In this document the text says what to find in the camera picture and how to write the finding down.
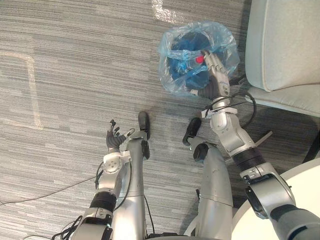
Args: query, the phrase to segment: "floor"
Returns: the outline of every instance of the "floor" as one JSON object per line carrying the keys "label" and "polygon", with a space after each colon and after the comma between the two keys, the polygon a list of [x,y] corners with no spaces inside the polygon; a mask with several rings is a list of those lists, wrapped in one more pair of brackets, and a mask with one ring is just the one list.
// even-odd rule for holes
{"label": "floor", "polygon": [[[144,187],[155,230],[182,234],[197,214],[195,189],[203,170],[182,138],[189,120],[209,102],[165,92],[157,45],[172,26],[220,22],[238,43],[241,63],[234,75],[240,76],[250,5],[248,0],[0,1],[0,201],[37,198],[92,177],[107,153],[109,121],[126,131],[138,127],[138,112],[145,110],[151,118],[151,157],[143,166]],[[248,119],[251,110],[249,103],[240,105],[240,119]],[[303,161],[319,128],[318,118],[259,106],[247,130],[254,141],[273,131],[260,150],[282,173]],[[219,143],[207,121],[199,135]],[[239,207],[245,185],[234,166],[228,170]],[[51,237],[83,214],[94,192],[90,180],[38,200],[2,205],[0,239]]]}

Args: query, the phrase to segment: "plastic bag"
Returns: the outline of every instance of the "plastic bag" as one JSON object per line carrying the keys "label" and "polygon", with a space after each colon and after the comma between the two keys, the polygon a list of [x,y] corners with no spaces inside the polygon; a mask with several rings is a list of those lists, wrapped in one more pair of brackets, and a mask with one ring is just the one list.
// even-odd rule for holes
{"label": "plastic bag", "polygon": [[217,54],[230,76],[240,62],[232,33],[218,22],[192,22],[165,32],[158,46],[158,73],[164,88],[176,95],[202,89],[209,83],[201,50]]}

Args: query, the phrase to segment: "red object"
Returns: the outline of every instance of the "red object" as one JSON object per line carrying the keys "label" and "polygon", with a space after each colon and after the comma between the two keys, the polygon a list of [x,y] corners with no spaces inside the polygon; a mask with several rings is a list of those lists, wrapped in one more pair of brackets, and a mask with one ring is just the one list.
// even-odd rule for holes
{"label": "red object", "polygon": [[197,64],[202,64],[205,60],[205,57],[204,56],[198,56],[195,58],[195,61]]}

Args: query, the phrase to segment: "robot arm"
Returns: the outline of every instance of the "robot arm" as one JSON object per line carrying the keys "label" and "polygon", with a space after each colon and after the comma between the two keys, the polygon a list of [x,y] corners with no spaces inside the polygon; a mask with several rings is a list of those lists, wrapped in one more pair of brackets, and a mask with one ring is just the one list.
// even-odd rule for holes
{"label": "robot arm", "polygon": [[246,194],[255,214],[270,219],[281,240],[317,239],[320,219],[296,207],[290,187],[264,160],[254,141],[240,126],[237,110],[229,107],[228,75],[219,58],[208,51],[203,54],[210,83],[204,89],[190,92],[213,100],[211,108],[202,112],[202,117],[211,118],[212,130],[241,170],[240,176],[248,184]]}
{"label": "robot arm", "polygon": [[103,174],[90,207],[85,211],[72,240],[109,240],[112,235],[113,212],[126,171],[124,165],[130,161],[130,152],[120,152],[119,147],[135,129],[119,135],[119,128],[114,130],[116,122],[112,120],[110,125],[106,138],[109,153],[103,157]]}

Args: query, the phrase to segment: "wire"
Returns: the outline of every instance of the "wire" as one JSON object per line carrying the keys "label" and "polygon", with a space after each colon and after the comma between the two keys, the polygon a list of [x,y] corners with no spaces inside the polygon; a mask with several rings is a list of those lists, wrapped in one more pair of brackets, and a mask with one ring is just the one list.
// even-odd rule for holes
{"label": "wire", "polygon": [[51,196],[51,195],[53,195],[53,194],[60,193],[60,192],[62,192],[62,191],[64,191],[64,190],[66,190],[66,189],[72,188],[72,187],[74,187],[74,186],[76,186],[76,185],[82,184],[82,183],[84,183],[84,182],[90,181],[90,180],[95,179],[95,178],[96,178],[95,176],[90,177],[90,178],[88,178],[88,179],[86,179],[86,180],[79,181],[79,182],[77,182],[77,183],[75,183],[75,184],[72,184],[72,185],[67,186],[67,187],[64,187],[64,188],[62,188],[62,189],[60,189],[60,190],[58,190],[58,191],[54,191],[54,192],[51,192],[51,193],[46,194],[46,195],[43,195],[43,196],[39,196],[39,197],[35,197],[35,198],[30,198],[30,199],[26,199],[26,200],[21,200],[21,201],[8,201],[8,202],[4,202],[4,203],[0,204],[0,206],[5,206],[5,205],[7,205],[7,204],[25,203],[25,202],[29,202],[29,201],[34,201],[34,200],[38,200],[38,199],[43,199],[43,198],[45,198],[45,197],[49,197],[49,196]]}
{"label": "wire", "polygon": [[153,231],[153,234],[154,234],[155,233],[154,221],[152,220],[152,217],[151,217],[150,208],[149,208],[149,204],[148,204],[147,198],[146,198],[145,195],[143,195],[143,196],[144,196],[144,200],[145,200],[145,203],[146,203],[146,207],[148,208],[149,217],[150,217],[151,225],[152,225],[152,231]]}
{"label": "wire", "polygon": [[29,236],[26,236],[23,240],[28,240],[28,238],[32,238],[32,237],[42,238],[42,239],[49,239],[49,240],[51,240],[51,238],[46,237],[46,236],[41,236],[41,235],[29,235]]}
{"label": "wire", "polygon": [[104,172],[103,170],[101,170],[101,172],[99,173],[99,169],[101,168],[101,166],[102,166],[103,163],[104,163],[103,161],[100,163],[100,165],[98,166],[98,168],[97,168],[97,170],[96,170],[96,172],[95,172],[95,181],[94,181],[94,183],[95,183],[95,189],[98,189],[99,179],[100,179],[102,173]]}
{"label": "wire", "polygon": [[129,161],[129,163],[130,163],[130,177],[129,177],[128,188],[126,190],[126,193],[124,195],[124,198],[123,198],[122,202],[114,209],[114,211],[117,210],[118,208],[120,208],[122,206],[122,204],[124,204],[128,194],[129,194],[129,190],[130,190],[130,186],[131,186],[131,180],[132,180],[132,164],[131,164],[131,161]]}
{"label": "wire", "polygon": [[[214,101],[212,104],[210,104],[209,107],[208,107],[208,106],[205,107],[205,108],[208,107],[207,110],[206,110],[206,112],[205,112],[205,117],[207,117],[208,112],[209,112],[210,110],[213,110],[213,108],[212,108],[213,105],[221,102],[222,100],[232,99],[232,98],[234,98],[235,96],[238,96],[238,95],[244,96],[244,97],[245,97],[245,96],[248,96],[248,97],[250,98],[250,100],[252,101],[252,104],[253,104],[253,112],[252,112],[252,115],[251,115],[250,119],[249,119],[244,125],[241,126],[243,129],[246,128],[246,127],[254,120],[254,118],[256,117],[256,113],[257,113],[257,103],[256,103],[256,100],[255,100],[254,97],[253,97],[250,93],[248,93],[248,92],[239,91],[239,92],[236,92],[235,94],[233,94],[233,95],[231,95],[231,96],[225,96],[225,97],[222,97],[222,98]],[[224,107],[222,107],[222,108],[219,108],[219,109],[215,110],[214,112],[217,112],[217,111],[222,110],[222,109],[230,108],[230,107],[233,107],[233,106],[237,106],[237,105],[240,105],[240,104],[244,104],[244,103],[246,103],[246,102],[243,101],[243,102],[240,102],[240,103],[236,103],[236,104],[224,106]]]}
{"label": "wire", "polygon": [[77,222],[80,222],[82,219],[82,216],[78,216],[78,218],[73,222],[72,226],[63,230],[62,232],[59,232],[52,236],[51,240],[55,240],[56,237],[60,236],[61,240],[69,240],[71,234],[77,229],[78,224]]}

